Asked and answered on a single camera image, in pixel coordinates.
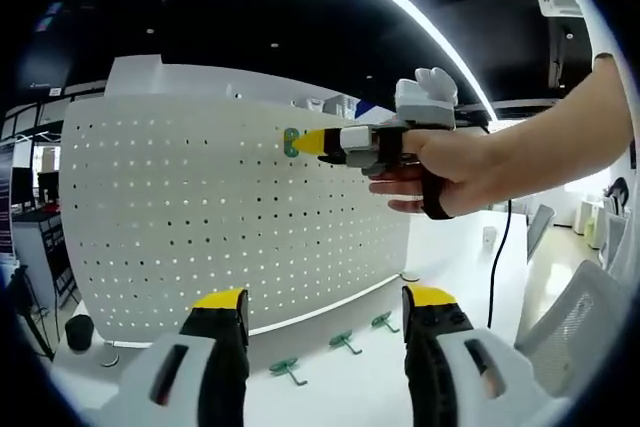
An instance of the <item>ceiling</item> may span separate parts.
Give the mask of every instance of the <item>ceiling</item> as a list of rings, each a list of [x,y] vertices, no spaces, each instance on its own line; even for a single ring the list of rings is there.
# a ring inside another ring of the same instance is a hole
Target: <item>ceiling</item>
[[[42,13],[51,1],[34,5]],[[550,21],[537,0],[411,1],[491,101],[561,97],[589,72],[584,22]],[[562,78],[550,82],[557,32],[574,36]],[[42,78],[100,80],[114,57],[147,53],[288,77],[388,107],[398,78],[439,66],[456,79],[461,103],[478,102],[440,47],[389,0],[64,0],[47,31],[28,40],[17,57],[13,105],[46,96],[31,87]]]

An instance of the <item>white pegboard wall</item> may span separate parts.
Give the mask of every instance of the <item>white pegboard wall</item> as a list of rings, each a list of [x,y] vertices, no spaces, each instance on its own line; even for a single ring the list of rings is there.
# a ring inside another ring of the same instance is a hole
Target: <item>white pegboard wall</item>
[[[292,107],[141,95],[73,103],[60,193],[71,264],[109,340],[175,330],[208,292],[246,287],[250,328],[314,312],[405,265],[409,218],[359,170],[283,153]]]

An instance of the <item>office chair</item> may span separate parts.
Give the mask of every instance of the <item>office chair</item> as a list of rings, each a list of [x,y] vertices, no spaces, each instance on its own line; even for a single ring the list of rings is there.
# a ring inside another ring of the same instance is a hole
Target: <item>office chair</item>
[[[535,217],[527,230],[527,262],[531,261],[534,252],[540,245],[544,233],[556,216],[556,211],[546,205],[538,207]]]
[[[604,360],[629,303],[608,273],[584,261],[515,348],[531,361],[537,382],[549,395],[576,397]]]

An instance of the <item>black strap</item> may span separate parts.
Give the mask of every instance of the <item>black strap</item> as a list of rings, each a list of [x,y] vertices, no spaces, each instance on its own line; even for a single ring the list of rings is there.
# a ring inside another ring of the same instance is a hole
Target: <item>black strap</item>
[[[440,194],[445,179],[422,167],[422,210],[433,220],[448,220],[451,217],[440,204]]]

